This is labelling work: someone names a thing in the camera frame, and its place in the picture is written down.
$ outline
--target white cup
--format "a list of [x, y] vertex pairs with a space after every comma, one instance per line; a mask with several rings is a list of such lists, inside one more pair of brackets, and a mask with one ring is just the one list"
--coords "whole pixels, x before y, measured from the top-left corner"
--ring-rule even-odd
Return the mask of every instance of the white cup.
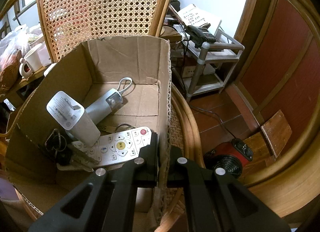
[[28, 78], [33, 72], [39, 70], [42, 67], [42, 63], [37, 53], [37, 49], [39, 49], [41, 45], [41, 43], [37, 44], [29, 52], [27, 52], [24, 58], [20, 59], [21, 64], [19, 72], [22, 77]]

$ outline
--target wicker basket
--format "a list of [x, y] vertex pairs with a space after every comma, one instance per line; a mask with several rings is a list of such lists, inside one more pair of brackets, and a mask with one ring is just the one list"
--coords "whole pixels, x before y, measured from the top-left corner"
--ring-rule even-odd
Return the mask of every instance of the wicker basket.
[[19, 74], [21, 51], [17, 52], [14, 63], [8, 65], [0, 74], [0, 94], [6, 93], [16, 82]]

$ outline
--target black telephone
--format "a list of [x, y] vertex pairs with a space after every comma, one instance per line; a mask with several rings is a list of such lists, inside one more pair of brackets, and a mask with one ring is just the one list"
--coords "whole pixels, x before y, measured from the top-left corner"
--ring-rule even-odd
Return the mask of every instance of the black telephone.
[[204, 42], [213, 44], [217, 41], [214, 35], [204, 27], [188, 25], [187, 33], [190, 34], [190, 40], [195, 43], [195, 48], [200, 48]]

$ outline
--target red wall panel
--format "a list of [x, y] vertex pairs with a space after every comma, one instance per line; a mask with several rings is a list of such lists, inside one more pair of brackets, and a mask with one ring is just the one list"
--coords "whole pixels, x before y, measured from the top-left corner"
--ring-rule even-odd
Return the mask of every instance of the red wall panel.
[[309, 31], [298, 11], [279, 0], [265, 37], [241, 83], [259, 105], [297, 57]]
[[320, 56], [313, 39], [305, 56], [291, 78], [261, 111], [265, 120], [279, 109], [284, 113], [292, 135], [283, 153], [289, 149], [305, 129], [316, 105], [320, 89]]

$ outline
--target silver screw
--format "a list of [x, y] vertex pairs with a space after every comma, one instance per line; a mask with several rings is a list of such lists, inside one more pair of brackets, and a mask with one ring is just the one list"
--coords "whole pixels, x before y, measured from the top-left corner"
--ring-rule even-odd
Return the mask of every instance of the silver screw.
[[180, 164], [185, 164], [185, 163], [187, 163], [188, 160], [187, 160], [187, 158], [179, 157], [177, 161], [178, 161], [178, 163], [180, 163]]
[[226, 170], [223, 168], [217, 168], [216, 169], [216, 174], [218, 175], [225, 175], [226, 174]]
[[102, 175], [105, 175], [106, 174], [106, 170], [103, 169], [103, 168], [99, 168], [96, 170], [96, 175], [98, 176], [102, 176]]
[[135, 158], [134, 162], [135, 162], [136, 164], [143, 164], [143, 163], [144, 163], [144, 159], [141, 158], [141, 157], [138, 157], [138, 158]]

